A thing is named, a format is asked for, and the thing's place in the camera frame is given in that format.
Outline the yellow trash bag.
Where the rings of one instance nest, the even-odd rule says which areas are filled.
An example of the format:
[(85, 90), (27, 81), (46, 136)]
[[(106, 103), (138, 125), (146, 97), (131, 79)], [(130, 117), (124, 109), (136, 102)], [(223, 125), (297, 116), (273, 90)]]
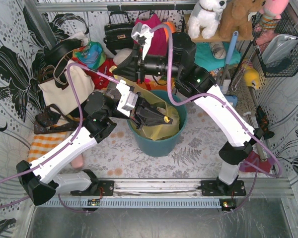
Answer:
[(131, 127), (138, 135), (156, 141), (179, 132), (180, 115), (174, 106), (128, 79), (116, 75), (114, 78), (124, 80), (139, 95), (139, 105), (131, 112)]

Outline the teal trash bin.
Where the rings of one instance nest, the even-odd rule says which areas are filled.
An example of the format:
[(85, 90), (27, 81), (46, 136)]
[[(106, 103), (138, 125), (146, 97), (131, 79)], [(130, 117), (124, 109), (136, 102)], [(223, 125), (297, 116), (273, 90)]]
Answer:
[(139, 149), (143, 153), (152, 157), (167, 156), (175, 148), (177, 142), (180, 141), (180, 135), (184, 130), (187, 122), (187, 110), (184, 105), (176, 106), (175, 108), (179, 114), (179, 119), (180, 119), (179, 131), (174, 136), (167, 139), (153, 141), (146, 137), (142, 137), (136, 133), (136, 131), (132, 127), (132, 124), (130, 122), (127, 122), (129, 129), (134, 135), (134, 138), (136, 140), (136, 143)]

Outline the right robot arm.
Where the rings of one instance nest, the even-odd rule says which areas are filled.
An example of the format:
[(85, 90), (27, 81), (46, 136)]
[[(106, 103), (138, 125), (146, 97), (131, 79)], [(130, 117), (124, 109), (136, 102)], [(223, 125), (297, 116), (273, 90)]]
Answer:
[(175, 32), (169, 35), (167, 56), (146, 54), (148, 43), (145, 36), (134, 37), (136, 43), (132, 52), (113, 70), (113, 74), (132, 82), (143, 81), (145, 75), (166, 76), (170, 98), (172, 86), (175, 86), (188, 101), (203, 109), (227, 138), (219, 151), (223, 163), (218, 180), (222, 184), (233, 185), (241, 162), (261, 138), (262, 130), (245, 122), (208, 71), (194, 63), (196, 44), (186, 33)]

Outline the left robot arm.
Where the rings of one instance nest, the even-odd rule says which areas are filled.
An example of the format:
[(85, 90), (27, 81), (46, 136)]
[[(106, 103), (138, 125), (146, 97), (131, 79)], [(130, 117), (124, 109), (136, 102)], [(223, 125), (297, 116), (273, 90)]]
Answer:
[(16, 166), (18, 179), (34, 205), (42, 205), (54, 195), (70, 193), (74, 196), (103, 195), (103, 187), (97, 176), (89, 169), (79, 173), (59, 172), (85, 150), (108, 137), (116, 123), (111, 117), (129, 119), (137, 128), (143, 126), (170, 125), (174, 120), (161, 113), (139, 93), (131, 94), (132, 104), (127, 114), (118, 108), (118, 101), (101, 92), (93, 92), (87, 98), (84, 111), (88, 114), (69, 138), (42, 157)]

